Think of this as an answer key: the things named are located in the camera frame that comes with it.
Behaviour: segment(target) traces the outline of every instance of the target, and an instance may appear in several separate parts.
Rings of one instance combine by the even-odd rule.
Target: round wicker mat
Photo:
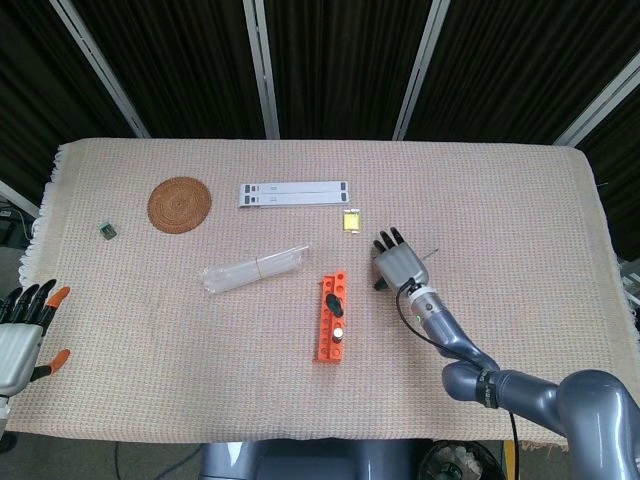
[[[200,181],[174,177],[162,182],[149,197],[147,214],[158,230],[184,233],[200,225],[211,209],[211,194]]]

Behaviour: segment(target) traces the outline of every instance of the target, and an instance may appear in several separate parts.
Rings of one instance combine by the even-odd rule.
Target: white label strip
[[[284,207],[349,203],[348,192],[277,193],[240,195],[239,207]]]
[[[347,182],[243,183],[241,194],[346,192]]]

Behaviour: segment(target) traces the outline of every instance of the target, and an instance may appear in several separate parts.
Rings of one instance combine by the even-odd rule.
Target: yellow sticker
[[[352,208],[345,210],[342,218],[342,225],[345,232],[360,232],[360,210]]]

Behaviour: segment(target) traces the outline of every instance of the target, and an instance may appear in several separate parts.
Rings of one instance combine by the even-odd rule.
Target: plastic tube
[[[204,288],[211,293],[222,293],[261,278],[293,270],[302,263],[302,252],[309,245],[299,245],[283,252],[245,262],[209,267],[202,272]]]

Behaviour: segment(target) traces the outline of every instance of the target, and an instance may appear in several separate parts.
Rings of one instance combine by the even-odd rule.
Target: orange test tube rack
[[[340,300],[342,311],[345,312],[347,300],[347,272],[337,271],[334,275],[325,275],[322,280],[322,305],[320,310],[320,333],[318,336],[318,351],[316,361],[320,363],[340,363],[344,350],[344,340],[336,342],[333,331],[336,328],[345,330],[345,314],[336,317],[327,306],[327,295],[333,293]]]

